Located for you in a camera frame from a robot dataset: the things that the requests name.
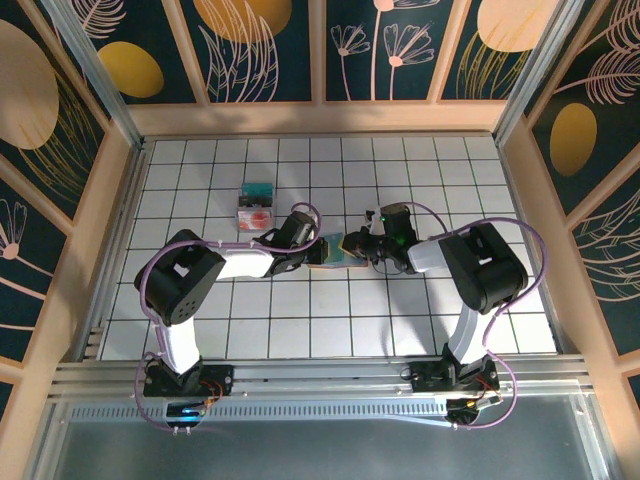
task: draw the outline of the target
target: white tile floor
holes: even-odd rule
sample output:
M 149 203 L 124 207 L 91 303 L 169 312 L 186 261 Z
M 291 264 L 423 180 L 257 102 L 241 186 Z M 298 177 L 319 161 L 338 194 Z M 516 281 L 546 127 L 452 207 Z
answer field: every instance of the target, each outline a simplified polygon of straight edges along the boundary
M 243 180 L 277 185 L 279 222 L 291 205 L 311 200 L 324 215 L 327 233 L 357 230 L 365 210 L 409 200 L 433 208 L 449 227 L 495 214 L 515 217 L 490 137 L 157 142 L 105 320 L 102 360 L 137 359 L 157 349 L 132 282 L 178 230 L 190 228 L 215 240 L 250 238 L 238 234 L 233 218 Z M 416 213 L 420 238 L 439 233 L 433 217 Z M 532 275 L 519 229 L 497 228 Z M 216 283 L 195 325 L 206 358 L 424 355 L 442 350 L 461 304 L 447 271 L 387 277 L 371 267 L 302 267 L 270 280 Z M 554 352 L 540 296 L 530 296 L 505 315 L 490 344 L 502 353 Z

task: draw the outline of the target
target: flower illustration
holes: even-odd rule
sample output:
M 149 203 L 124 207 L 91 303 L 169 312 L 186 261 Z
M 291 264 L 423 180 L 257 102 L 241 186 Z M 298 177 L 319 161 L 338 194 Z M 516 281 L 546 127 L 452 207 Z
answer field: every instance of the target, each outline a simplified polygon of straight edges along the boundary
M 340 55 L 342 82 L 344 83 L 344 91 L 347 94 L 348 101 L 351 101 L 351 94 L 349 93 L 349 84 L 347 83 L 344 57 L 369 51 L 371 49 L 371 44 L 369 42 L 365 42 L 366 37 L 366 34 L 362 30 L 362 25 L 358 25 L 357 27 L 349 25 L 348 27 L 345 27 L 344 31 L 340 25 L 336 25 L 331 28 L 331 38 L 333 39 L 333 44 L 338 49 L 338 55 Z
M 398 24 L 384 28 L 384 45 L 391 65 L 391 80 L 389 82 L 389 100 L 393 100 L 393 79 L 396 68 L 405 65 L 430 62 L 434 58 L 434 49 L 428 48 L 431 43 L 429 27 L 408 25 L 398 37 Z
M 26 223 L 27 207 L 16 202 L 12 215 L 9 202 L 0 199 L 0 257 L 13 260 L 18 256 Z
M 373 0 L 373 4 L 380 12 L 389 12 L 395 9 L 409 9 L 430 7 L 440 3 L 440 0 Z

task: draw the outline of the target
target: small box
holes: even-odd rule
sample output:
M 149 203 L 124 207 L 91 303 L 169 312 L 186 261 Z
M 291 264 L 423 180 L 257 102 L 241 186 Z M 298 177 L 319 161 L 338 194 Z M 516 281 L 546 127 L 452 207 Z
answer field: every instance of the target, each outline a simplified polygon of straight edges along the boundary
M 261 232 L 275 227 L 275 196 L 272 183 L 243 183 L 238 197 L 238 230 Z

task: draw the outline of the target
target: yellow circle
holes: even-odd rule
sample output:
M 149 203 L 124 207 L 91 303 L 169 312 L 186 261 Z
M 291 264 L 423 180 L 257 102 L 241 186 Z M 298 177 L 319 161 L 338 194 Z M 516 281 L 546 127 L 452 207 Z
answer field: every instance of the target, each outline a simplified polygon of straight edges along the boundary
M 56 72 L 38 44 L 0 20 L 0 138 L 34 149 L 49 140 L 58 122 Z
M 581 103 L 564 107 L 551 129 L 551 164 L 560 175 L 570 177 L 584 167 L 596 144 L 598 123 L 593 112 Z
M 536 46 L 558 0 L 482 0 L 478 34 L 499 52 L 524 52 Z
M 260 28 L 260 17 L 269 25 L 275 37 L 291 18 L 291 0 L 246 0 Z M 260 31 L 249 21 L 245 0 L 193 0 L 204 23 L 227 40 L 250 43 L 262 40 Z
M 116 88 L 132 97 L 149 98 L 162 90 L 164 76 L 158 62 L 129 42 L 113 42 L 98 52 Z

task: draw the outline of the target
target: grid tile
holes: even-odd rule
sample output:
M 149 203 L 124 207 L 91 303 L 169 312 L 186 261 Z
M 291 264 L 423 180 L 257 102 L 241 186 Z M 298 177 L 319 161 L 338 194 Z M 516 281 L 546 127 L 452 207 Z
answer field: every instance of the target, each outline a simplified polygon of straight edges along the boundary
M 489 216 L 515 218 L 488 137 L 158 142 L 123 262 L 122 283 L 115 289 L 113 322 L 106 324 L 105 359 L 137 359 L 145 345 L 157 350 L 155 332 L 140 311 L 132 282 L 167 238 L 183 228 L 214 241 L 256 236 L 239 234 L 236 228 L 238 189 L 244 179 L 276 183 L 278 226 L 293 204 L 311 200 L 323 214 L 324 233 L 359 230 L 366 210 L 411 200 L 434 209 L 447 228 Z M 419 238 L 442 232 L 433 216 L 415 211 L 412 222 Z M 495 225 L 532 275 L 519 228 Z M 303 266 L 271 280 L 219 280 L 196 316 L 200 351 L 205 358 L 229 359 L 425 355 L 435 353 L 436 346 L 441 351 L 462 307 L 450 272 L 394 273 L 388 261 L 375 269 Z M 493 350 L 554 351 L 539 292 L 523 299 L 510 315 L 499 319 L 492 332 Z M 488 318 L 481 321 L 486 324 Z

